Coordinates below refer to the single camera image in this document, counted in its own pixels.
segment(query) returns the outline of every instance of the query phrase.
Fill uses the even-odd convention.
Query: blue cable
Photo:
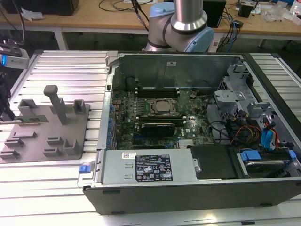
[[[227,49],[227,52],[229,52],[230,49],[231,49],[232,46],[233,46],[234,39],[235,39],[235,36],[236,36],[236,26],[235,26],[234,20],[233,20],[232,18],[230,18],[230,17],[228,17],[228,16],[222,16],[222,17],[231,20],[232,23],[233,23],[233,33],[231,34],[231,36],[232,36],[233,34],[234,34],[234,36],[232,37],[231,42],[230,42],[230,45],[229,45],[229,47],[228,47],[228,49]]]

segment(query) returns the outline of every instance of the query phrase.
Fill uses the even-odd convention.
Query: motherboard
[[[208,96],[179,90],[164,94],[137,95],[117,90],[113,95],[117,149],[186,148],[212,144],[214,137],[205,118]]]

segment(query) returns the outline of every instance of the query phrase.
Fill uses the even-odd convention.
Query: floor
[[[92,34],[92,33],[66,33],[66,40],[70,50],[122,50],[141,51],[147,43],[146,35],[129,34]],[[240,39],[234,43],[230,52],[238,53],[278,53],[286,63],[301,76],[301,42],[290,43],[286,50],[282,47],[286,40],[268,40],[263,48],[257,47],[259,40]],[[22,46],[30,56],[36,49],[58,50],[57,42],[51,32],[26,32],[26,44]],[[21,70],[2,68],[9,74],[9,84],[12,86],[17,80]]]

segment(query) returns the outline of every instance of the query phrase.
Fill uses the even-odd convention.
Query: slotted aluminum surface
[[[266,74],[275,89],[301,121],[301,80],[281,58],[271,54],[251,54],[258,66]],[[257,84],[254,84],[259,96],[267,101],[266,96]]]
[[[104,57],[105,52],[99,51],[45,51],[33,63],[34,68],[25,73],[24,80],[20,82],[20,89],[17,89],[17,95],[12,100],[15,113],[18,113],[17,106],[22,96],[24,98],[38,98],[39,104],[49,104],[42,94],[45,82],[60,84],[58,91],[60,97],[65,98],[66,96],[71,100],[73,97],[80,96],[84,100],[89,100],[91,111],[89,113],[90,120],[87,124],[86,153],[82,159],[73,161],[0,165],[1,225],[234,226],[241,225],[241,221],[255,221],[256,225],[265,226],[300,225],[301,196],[279,206],[266,208],[196,210],[115,216],[97,214],[83,194],[82,189],[77,187],[77,179],[79,165],[94,161],[96,158],[96,143],[104,92],[104,86],[98,84],[102,84],[101,82],[105,79]],[[28,84],[33,84],[30,81],[37,82],[34,86],[28,86]],[[3,146],[3,140],[9,135],[11,126],[2,125],[0,130],[0,145]],[[158,200],[158,205],[163,202],[164,200]]]

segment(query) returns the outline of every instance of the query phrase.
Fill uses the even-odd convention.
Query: power supply label
[[[168,154],[163,155],[136,155],[136,181],[154,182],[171,181],[173,173]]]

